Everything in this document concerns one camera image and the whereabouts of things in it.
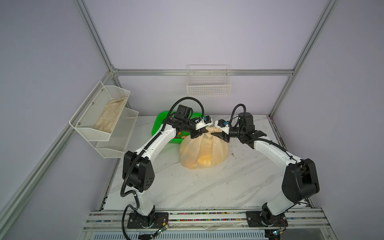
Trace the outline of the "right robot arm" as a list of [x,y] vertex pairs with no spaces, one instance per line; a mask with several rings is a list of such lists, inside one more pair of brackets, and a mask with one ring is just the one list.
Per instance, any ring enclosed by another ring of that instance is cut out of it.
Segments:
[[219,139],[229,142],[236,138],[240,143],[262,153],[276,166],[284,171],[281,190],[270,201],[262,206],[259,222],[271,227],[282,218],[282,215],[300,201],[320,191],[316,165],[311,159],[301,159],[267,137],[267,134],[256,130],[251,113],[244,104],[234,107],[230,120],[217,120],[215,127],[221,131],[213,133]]

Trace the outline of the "banana print plastic bag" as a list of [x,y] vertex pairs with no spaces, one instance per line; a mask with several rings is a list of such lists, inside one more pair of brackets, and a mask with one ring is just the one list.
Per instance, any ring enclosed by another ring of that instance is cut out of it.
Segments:
[[183,167],[197,170],[210,168],[222,163],[229,155],[228,143],[213,136],[223,131],[215,127],[207,127],[208,132],[192,139],[184,138],[180,145],[180,163]]

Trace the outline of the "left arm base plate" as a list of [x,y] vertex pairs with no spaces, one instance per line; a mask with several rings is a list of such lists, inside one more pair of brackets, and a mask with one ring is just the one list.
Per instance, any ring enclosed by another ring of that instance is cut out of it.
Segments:
[[148,216],[143,216],[137,212],[129,215],[127,223],[128,229],[160,229],[169,221],[169,213],[154,212]]

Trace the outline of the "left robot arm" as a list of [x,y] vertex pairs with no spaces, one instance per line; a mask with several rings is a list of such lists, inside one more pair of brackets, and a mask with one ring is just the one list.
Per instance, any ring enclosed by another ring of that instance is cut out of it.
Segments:
[[177,100],[169,110],[161,127],[142,147],[134,152],[127,151],[123,156],[123,183],[120,190],[122,198],[133,195],[135,205],[128,204],[122,216],[121,229],[126,240],[126,216],[142,228],[150,228],[157,223],[156,207],[146,195],[155,179],[152,161],[178,133],[188,132],[197,138],[207,132],[212,124],[210,116],[205,115],[203,104],[193,97]]

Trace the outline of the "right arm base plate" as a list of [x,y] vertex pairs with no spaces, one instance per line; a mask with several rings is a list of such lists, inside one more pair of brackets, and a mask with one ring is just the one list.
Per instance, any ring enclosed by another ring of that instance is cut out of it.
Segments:
[[288,226],[287,219],[284,214],[274,216],[266,211],[247,211],[246,219],[248,226],[254,227],[282,227]]

